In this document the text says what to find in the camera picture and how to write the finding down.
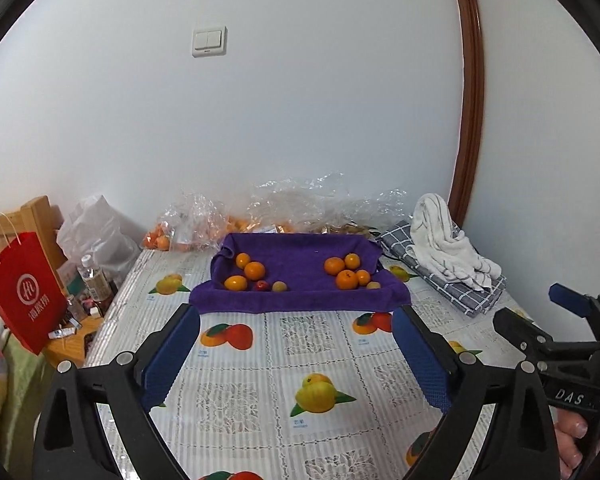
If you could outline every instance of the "red paper bag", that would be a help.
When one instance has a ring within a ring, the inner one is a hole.
[[[0,252],[0,316],[24,348],[39,354],[58,328],[66,299],[35,233]]]

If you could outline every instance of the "gray checkered cloth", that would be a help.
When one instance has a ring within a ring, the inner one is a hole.
[[[475,317],[480,312],[485,314],[496,304],[507,284],[507,279],[504,276],[501,275],[497,280],[493,280],[491,289],[483,292],[473,290],[464,283],[447,283],[420,266],[414,258],[406,253],[407,246],[413,244],[410,229],[411,225],[406,220],[397,223],[381,235],[382,245],[400,258],[410,269],[417,272],[423,280],[467,316]],[[454,224],[454,235],[458,234],[459,231],[459,227]]]

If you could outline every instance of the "silver screw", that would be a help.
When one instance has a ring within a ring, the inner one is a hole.
[[[529,361],[522,361],[520,363],[520,368],[522,368],[523,372],[526,372],[528,374],[532,374],[536,371],[536,367],[534,366],[534,364],[530,363]]]
[[[71,370],[71,361],[62,361],[58,365],[58,371],[61,374],[64,374],[65,372],[68,372],[69,370]]]
[[[475,355],[473,355],[471,352],[462,352],[460,354],[460,362],[466,365],[475,365]]]
[[[122,352],[122,354],[118,354],[118,357],[116,357],[116,362],[120,366],[128,365],[133,360],[134,355],[131,352]]]

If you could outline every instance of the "purple tray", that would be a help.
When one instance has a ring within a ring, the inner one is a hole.
[[[267,269],[269,284],[285,282],[287,292],[259,292],[249,289],[232,292],[224,288],[224,280],[234,274],[243,275],[235,266],[236,254],[247,253],[253,261]],[[344,258],[356,253],[372,279],[382,288],[339,290],[335,277],[324,272],[324,261],[332,256]],[[381,248],[360,235],[313,234],[239,234],[227,235],[218,254],[211,260],[211,280],[191,291],[189,303],[200,314],[209,312],[294,312],[307,310],[364,310],[390,312],[403,304],[411,304],[409,290],[378,258]]]

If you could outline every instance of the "blue gripper pad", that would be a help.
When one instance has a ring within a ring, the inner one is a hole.
[[[554,283],[549,287],[549,299],[553,303],[573,312],[576,316],[587,317],[591,313],[587,296],[583,296],[560,283]]]
[[[442,413],[448,412],[451,408],[451,400],[447,393],[449,374],[401,308],[394,311],[392,332],[427,402]]]
[[[144,394],[141,404],[149,410],[164,402],[180,368],[200,333],[200,314],[189,306],[180,322],[174,327],[153,360],[144,368],[142,386]]]

